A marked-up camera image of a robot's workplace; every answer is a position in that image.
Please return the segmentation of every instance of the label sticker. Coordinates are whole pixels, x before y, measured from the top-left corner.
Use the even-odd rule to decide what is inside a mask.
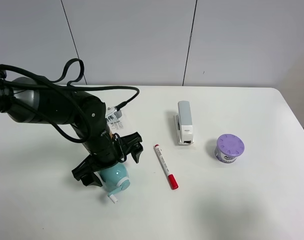
[[[123,129],[124,128],[122,122],[120,120],[117,120],[117,119],[115,121],[113,121],[113,122],[107,122],[107,123],[108,123],[108,125],[110,127],[110,130],[112,132],[115,132],[115,130],[119,130],[119,129]]]
[[[106,119],[107,124],[111,124],[118,120],[114,113],[112,113],[108,116],[105,116],[105,119]]]

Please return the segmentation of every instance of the purple lid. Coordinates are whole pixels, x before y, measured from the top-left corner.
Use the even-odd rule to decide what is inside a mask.
[[[244,152],[244,143],[233,134],[223,134],[216,144],[222,153],[230,157],[238,157]]]

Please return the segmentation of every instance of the mint green mug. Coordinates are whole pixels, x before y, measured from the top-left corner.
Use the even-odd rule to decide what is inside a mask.
[[[129,187],[130,180],[125,166],[118,162],[116,165],[99,172],[104,188],[109,192],[107,196],[116,203],[118,200],[115,194]]]

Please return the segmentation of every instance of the round container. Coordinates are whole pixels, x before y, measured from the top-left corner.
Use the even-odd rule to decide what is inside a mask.
[[[215,156],[221,162],[230,164],[244,152],[244,143],[233,134],[223,134],[216,142]]]

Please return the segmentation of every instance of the whiteboard marker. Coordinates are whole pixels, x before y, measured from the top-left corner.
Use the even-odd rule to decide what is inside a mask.
[[[168,170],[168,167],[165,163],[165,160],[163,158],[163,155],[162,155],[162,149],[160,148],[160,146],[157,144],[154,146],[154,149],[156,151],[156,154],[158,156],[158,159],[160,160],[161,164],[162,164],[162,167],[166,173],[166,176],[167,176],[167,179],[171,185],[171,188],[174,190],[174,189],[177,189],[178,188],[178,184],[174,178],[174,175],[170,173],[170,171]]]

